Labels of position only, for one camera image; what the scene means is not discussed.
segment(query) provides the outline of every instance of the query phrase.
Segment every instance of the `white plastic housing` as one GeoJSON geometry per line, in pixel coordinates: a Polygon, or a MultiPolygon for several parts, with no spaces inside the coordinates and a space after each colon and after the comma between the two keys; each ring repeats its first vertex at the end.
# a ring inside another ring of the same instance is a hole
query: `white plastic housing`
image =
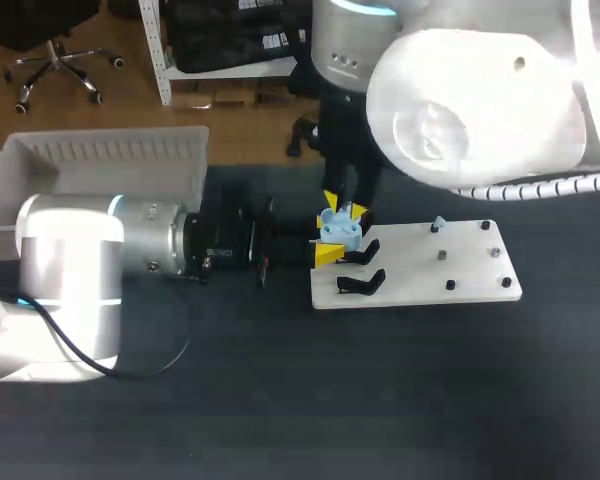
{"type": "Polygon", "coordinates": [[[367,114],[387,158],[440,188],[570,170],[586,145],[570,72],[524,35],[432,29],[397,39],[373,73],[367,114]]]}

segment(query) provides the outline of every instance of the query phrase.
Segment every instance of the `black bag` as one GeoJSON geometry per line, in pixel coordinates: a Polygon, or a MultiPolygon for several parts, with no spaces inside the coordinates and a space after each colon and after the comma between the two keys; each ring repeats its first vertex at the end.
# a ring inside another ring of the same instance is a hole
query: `black bag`
{"type": "Polygon", "coordinates": [[[296,56],[310,39],[311,0],[171,0],[167,5],[169,43],[176,66],[186,73],[296,56]]]}

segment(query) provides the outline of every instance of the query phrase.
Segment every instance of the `white mounting plate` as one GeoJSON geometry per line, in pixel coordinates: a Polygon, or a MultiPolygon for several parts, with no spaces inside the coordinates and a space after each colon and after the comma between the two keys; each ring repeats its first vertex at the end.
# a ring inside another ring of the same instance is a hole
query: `white mounting plate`
{"type": "Polygon", "coordinates": [[[430,223],[373,227],[363,239],[361,250],[375,239],[380,251],[373,261],[361,265],[327,265],[311,271],[311,295],[316,309],[398,307],[453,303],[512,302],[522,297],[522,287],[500,235],[490,221],[448,222],[438,233],[430,223]],[[500,249],[494,258],[491,251],[500,249]],[[446,260],[438,260],[440,250],[446,260]],[[375,295],[340,294],[337,277],[369,281],[383,268],[387,279],[375,295]],[[505,277],[512,280],[504,288],[505,277]],[[455,290],[446,288],[456,282],[455,290]]]}

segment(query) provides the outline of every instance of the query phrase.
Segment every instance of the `light blue object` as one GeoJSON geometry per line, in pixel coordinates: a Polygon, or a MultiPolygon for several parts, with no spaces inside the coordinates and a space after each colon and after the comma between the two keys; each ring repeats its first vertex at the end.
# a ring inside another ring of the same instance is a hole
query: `light blue object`
{"type": "Polygon", "coordinates": [[[447,224],[447,221],[442,217],[436,217],[435,222],[433,222],[434,228],[443,228],[447,224]]]}
{"type": "Polygon", "coordinates": [[[333,213],[331,208],[320,214],[320,240],[328,245],[344,245],[347,252],[355,252],[362,244],[360,219],[351,220],[350,206],[333,213]]]}

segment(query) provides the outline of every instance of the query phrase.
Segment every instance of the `chair base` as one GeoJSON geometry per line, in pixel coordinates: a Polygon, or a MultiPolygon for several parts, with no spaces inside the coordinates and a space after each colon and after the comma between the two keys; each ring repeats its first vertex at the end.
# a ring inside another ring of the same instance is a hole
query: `chair base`
{"type": "Polygon", "coordinates": [[[84,71],[71,65],[70,62],[76,58],[93,55],[104,56],[114,67],[122,68],[124,66],[124,59],[120,55],[103,48],[67,54],[62,43],[56,40],[49,40],[47,42],[47,50],[49,51],[49,56],[46,58],[21,58],[16,60],[5,69],[4,79],[7,82],[11,82],[13,79],[12,71],[15,68],[28,65],[41,65],[39,70],[34,73],[20,88],[20,98],[16,104],[16,112],[18,113],[27,113],[29,111],[29,96],[31,95],[33,87],[42,77],[50,74],[51,72],[55,72],[56,70],[64,70],[73,78],[78,80],[84,86],[84,88],[87,89],[89,93],[88,98],[91,103],[102,103],[102,95],[100,95],[100,91],[96,87],[95,83],[93,83],[93,81],[84,71]]]}

